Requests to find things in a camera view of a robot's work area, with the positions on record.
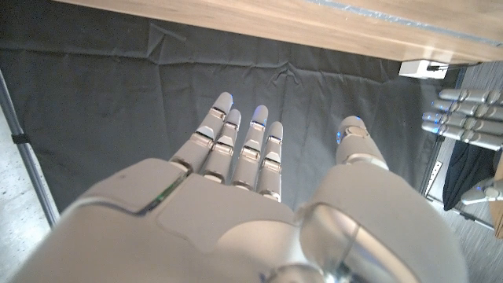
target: metal rod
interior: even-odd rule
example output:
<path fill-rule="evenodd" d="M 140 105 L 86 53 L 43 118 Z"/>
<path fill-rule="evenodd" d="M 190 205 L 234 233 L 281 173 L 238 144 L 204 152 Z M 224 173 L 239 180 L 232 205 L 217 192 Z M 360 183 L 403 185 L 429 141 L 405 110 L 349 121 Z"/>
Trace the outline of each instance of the metal rod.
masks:
<path fill-rule="evenodd" d="M 426 196 L 426 199 L 443 206 L 443 202 L 441 200 L 437 199 L 436 197 L 428 195 L 428 196 Z M 483 227 L 486 227 L 489 230 L 494 231 L 494 226 L 492 226 L 488 222 L 483 221 L 480 218 L 475 217 L 474 215 L 471 215 L 471 214 L 466 213 L 464 211 L 460 211 L 457 208 L 451 208 L 449 211 L 452 211 L 452 212 L 456 213 L 457 215 L 463 216 L 463 218 L 465 218 L 467 220 L 472 220 L 473 222 L 475 222 Z"/>
<path fill-rule="evenodd" d="M 13 102 L 9 95 L 9 90 L 7 89 L 6 81 L 3 78 L 2 70 L 0 70 L 0 106 L 2 106 L 2 111 L 6 116 L 7 124 L 9 125 L 9 129 L 13 135 L 24 134 L 23 128 L 19 124 L 19 120 L 17 119 L 16 110 L 14 109 Z M 35 161 L 33 160 L 33 156 L 30 154 L 30 149 L 27 143 L 18 144 L 17 148 L 19 149 L 19 153 L 21 155 L 21 159 L 23 160 L 24 166 L 26 167 L 26 171 L 30 176 L 31 184 L 37 193 L 37 198 L 39 199 L 40 205 L 42 206 L 42 210 L 46 215 L 47 222 L 49 226 L 53 226 L 56 222 L 56 213 L 51 206 L 49 201 L 49 197 L 44 190 L 42 179 L 40 178 L 39 172 L 35 166 Z"/>

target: robotic hand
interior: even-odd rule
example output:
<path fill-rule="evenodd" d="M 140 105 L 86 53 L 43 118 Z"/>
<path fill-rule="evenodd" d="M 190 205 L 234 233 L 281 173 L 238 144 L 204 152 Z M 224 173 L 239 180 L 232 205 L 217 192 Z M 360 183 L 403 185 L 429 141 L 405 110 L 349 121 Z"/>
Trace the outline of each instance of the robotic hand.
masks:
<path fill-rule="evenodd" d="M 423 114 L 423 129 L 486 149 L 503 146 L 503 91 L 442 90 Z M 503 180 L 483 180 L 463 193 L 463 204 L 503 200 Z"/>
<path fill-rule="evenodd" d="M 221 94 L 169 161 L 91 187 L 13 282 L 467 282 L 450 229 L 387 169 L 358 117 L 340 125 L 338 165 L 294 214 L 281 203 L 279 122 L 262 154 L 265 106 L 229 177 L 232 103 Z"/>

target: white device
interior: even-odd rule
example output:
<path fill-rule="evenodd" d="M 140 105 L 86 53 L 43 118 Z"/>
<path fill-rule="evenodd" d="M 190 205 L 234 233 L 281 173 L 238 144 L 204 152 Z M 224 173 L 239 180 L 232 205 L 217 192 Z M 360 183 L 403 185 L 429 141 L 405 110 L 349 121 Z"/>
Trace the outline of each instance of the white device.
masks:
<path fill-rule="evenodd" d="M 279 122 L 262 151 L 265 106 L 230 176 L 231 105 L 221 94 L 170 160 L 91 187 L 13 282 L 468 282 L 449 227 L 388 170 L 358 117 L 341 123 L 337 165 L 294 213 L 281 203 Z"/>

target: black backdrop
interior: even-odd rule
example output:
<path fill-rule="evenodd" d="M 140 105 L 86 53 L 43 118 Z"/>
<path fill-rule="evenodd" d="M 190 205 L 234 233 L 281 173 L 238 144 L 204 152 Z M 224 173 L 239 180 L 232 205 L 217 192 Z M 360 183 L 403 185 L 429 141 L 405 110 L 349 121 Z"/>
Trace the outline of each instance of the black backdrop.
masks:
<path fill-rule="evenodd" d="M 363 118 L 390 169 L 419 189 L 434 135 L 421 114 L 455 76 L 400 62 L 57 2 L 3 1 L 0 68 L 58 209 L 147 157 L 168 159 L 229 91 L 285 127 L 283 201 L 308 200 L 335 163 L 336 128 Z"/>

